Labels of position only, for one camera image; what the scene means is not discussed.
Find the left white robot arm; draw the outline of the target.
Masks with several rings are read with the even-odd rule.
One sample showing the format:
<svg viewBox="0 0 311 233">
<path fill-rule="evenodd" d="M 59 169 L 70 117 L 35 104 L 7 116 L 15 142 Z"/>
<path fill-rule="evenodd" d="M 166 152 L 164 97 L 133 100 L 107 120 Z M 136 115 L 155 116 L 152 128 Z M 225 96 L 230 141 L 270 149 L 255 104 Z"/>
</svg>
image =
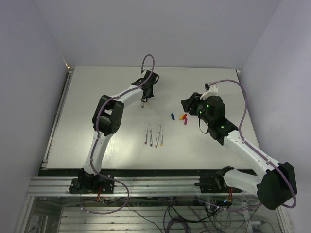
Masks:
<svg viewBox="0 0 311 233">
<path fill-rule="evenodd" d="M 123 92 L 108 96 L 101 96 L 94 116 L 93 141 L 86 162 L 81 173 L 86 177 L 82 187 L 89 193 L 99 188 L 99 180 L 94 178 L 101 171 L 103 157 L 108 143 L 121 126 L 123 111 L 136 101 L 147 101 L 154 96 L 153 85 L 158 82 L 159 75 L 150 70 L 142 72 L 143 77 L 133 82 Z"/>
</svg>

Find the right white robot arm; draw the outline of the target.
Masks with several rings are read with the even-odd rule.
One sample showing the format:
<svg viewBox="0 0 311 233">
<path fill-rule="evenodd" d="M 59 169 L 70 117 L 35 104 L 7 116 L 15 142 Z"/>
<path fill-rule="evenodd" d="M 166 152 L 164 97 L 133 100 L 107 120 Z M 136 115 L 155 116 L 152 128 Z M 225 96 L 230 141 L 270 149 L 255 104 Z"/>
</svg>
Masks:
<svg viewBox="0 0 311 233">
<path fill-rule="evenodd" d="M 225 117 L 225 104 L 221 97 L 201 98 L 194 92 L 181 101 L 184 112 L 197 116 L 207 125 L 209 134 L 220 145 L 236 153 L 254 171 L 254 175 L 227 166 L 215 174 L 214 186 L 220 192 L 237 188 L 256 196 L 270 210 L 293 200 L 296 206 L 297 186 L 294 167 L 280 163 L 249 143 L 236 125 Z"/>
</svg>

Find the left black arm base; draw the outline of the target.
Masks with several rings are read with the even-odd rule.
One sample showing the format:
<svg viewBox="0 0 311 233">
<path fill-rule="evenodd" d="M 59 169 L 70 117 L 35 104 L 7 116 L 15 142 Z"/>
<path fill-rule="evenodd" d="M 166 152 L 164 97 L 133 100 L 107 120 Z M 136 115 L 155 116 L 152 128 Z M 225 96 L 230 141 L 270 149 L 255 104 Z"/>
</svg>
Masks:
<svg viewBox="0 0 311 233">
<path fill-rule="evenodd" d="M 77 178 L 72 179 L 69 187 L 71 194 L 112 194 L 113 190 L 114 181 L 88 174 L 83 168 L 78 170 Z"/>
</svg>

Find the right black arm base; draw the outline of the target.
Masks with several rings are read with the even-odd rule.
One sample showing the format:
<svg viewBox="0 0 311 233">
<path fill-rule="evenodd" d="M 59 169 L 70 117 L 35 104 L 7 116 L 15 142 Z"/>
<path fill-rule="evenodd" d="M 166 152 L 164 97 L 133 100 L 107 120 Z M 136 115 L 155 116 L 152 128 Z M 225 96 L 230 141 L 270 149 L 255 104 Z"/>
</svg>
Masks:
<svg viewBox="0 0 311 233">
<path fill-rule="evenodd" d="M 199 181 L 194 185 L 200 188 L 201 193 L 229 193 L 232 188 L 226 185 L 224 175 L 233 169 L 227 166 L 220 170 L 201 170 Z"/>
</svg>

